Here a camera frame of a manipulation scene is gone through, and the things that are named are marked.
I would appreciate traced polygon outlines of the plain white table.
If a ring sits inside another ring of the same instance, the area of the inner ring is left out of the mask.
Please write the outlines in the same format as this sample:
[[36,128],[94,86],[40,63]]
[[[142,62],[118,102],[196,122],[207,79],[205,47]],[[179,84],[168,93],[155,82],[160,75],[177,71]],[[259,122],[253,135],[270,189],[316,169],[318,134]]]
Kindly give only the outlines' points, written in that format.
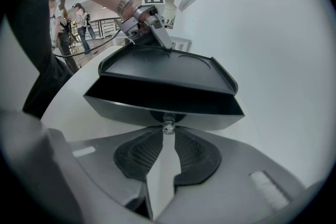
[[[170,38],[173,43],[173,49],[190,52],[192,46],[192,41],[190,39],[175,36],[170,36]],[[124,46],[127,43],[129,43],[129,40],[125,34],[118,34],[117,37],[112,41],[113,46]]]

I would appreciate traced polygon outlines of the black box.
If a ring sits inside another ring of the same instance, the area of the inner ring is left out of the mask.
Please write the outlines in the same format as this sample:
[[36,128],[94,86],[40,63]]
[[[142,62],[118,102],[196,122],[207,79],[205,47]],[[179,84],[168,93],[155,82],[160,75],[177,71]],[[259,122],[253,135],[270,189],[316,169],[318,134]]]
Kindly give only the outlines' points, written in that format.
[[238,83],[213,57],[128,44],[103,59],[100,76],[171,84],[235,96]]

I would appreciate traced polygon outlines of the person's black shirt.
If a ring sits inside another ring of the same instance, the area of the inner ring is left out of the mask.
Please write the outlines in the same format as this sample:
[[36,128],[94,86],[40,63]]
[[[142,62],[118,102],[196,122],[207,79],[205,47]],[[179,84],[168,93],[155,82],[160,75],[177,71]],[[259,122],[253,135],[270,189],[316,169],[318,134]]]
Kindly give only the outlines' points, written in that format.
[[4,4],[19,45],[39,72],[23,111],[41,118],[73,73],[51,50],[48,0],[5,0]]

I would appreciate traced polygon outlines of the person's left hand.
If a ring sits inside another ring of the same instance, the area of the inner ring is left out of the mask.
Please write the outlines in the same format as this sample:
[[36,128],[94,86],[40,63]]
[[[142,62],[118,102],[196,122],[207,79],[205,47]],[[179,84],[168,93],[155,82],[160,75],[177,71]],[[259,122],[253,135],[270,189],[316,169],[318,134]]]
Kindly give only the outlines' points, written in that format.
[[[137,10],[139,5],[140,5],[139,2],[136,0],[132,0],[131,2],[126,4],[123,10],[123,13],[122,13],[122,17],[121,17],[122,20],[127,20],[128,18],[133,17],[134,12]],[[139,16],[138,21],[143,23],[149,16],[150,14],[148,12],[142,13]]]

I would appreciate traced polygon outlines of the metal railing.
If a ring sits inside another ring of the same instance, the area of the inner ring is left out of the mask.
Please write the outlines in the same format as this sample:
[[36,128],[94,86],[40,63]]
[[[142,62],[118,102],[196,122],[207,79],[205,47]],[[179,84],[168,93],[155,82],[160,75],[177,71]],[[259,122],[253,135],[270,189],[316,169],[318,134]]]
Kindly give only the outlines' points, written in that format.
[[116,20],[122,22],[120,17],[92,20],[91,27],[94,32],[95,40],[113,36],[119,30]]

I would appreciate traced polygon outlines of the black plastic tray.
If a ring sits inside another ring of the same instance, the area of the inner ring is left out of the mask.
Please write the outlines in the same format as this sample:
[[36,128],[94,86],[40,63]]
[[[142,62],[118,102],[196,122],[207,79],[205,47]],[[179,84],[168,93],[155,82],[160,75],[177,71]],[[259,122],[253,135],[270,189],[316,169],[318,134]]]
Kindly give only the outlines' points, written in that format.
[[245,116],[230,94],[127,78],[102,76],[83,97],[100,116],[139,126],[172,116],[178,126],[212,132]]

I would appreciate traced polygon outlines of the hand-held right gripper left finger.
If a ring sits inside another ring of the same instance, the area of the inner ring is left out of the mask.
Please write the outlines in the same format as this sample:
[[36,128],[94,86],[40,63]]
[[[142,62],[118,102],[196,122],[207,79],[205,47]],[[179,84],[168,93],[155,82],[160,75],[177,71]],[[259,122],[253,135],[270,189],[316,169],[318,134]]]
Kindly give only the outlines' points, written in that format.
[[54,157],[78,203],[81,224],[158,224],[150,217],[144,182],[127,178],[118,167],[121,146],[159,131],[147,127],[130,133],[68,143],[51,129],[48,135]]

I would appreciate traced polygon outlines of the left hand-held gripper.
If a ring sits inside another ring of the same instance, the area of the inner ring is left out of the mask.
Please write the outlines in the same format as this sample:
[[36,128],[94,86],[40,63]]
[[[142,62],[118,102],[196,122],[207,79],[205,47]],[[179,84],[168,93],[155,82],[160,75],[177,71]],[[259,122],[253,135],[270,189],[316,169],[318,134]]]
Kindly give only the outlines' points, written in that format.
[[[122,22],[115,21],[130,43],[133,44],[160,44],[165,50],[172,50],[173,43],[168,35],[161,10],[165,7],[165,0],[142,0],[133,17]],[[139,22],[142,13],[150,16],[145,22]]]

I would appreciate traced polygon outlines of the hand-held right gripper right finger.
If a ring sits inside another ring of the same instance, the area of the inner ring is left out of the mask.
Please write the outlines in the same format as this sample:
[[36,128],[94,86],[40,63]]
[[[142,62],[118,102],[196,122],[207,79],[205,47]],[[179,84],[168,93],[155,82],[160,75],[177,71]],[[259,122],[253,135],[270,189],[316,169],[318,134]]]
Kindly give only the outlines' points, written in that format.
[[160,224],[290,224],[310,204],[316,184],[305,187],[256,148],[186,128],[214,144],[222,155],[204,183],[178,187],[158,218]]

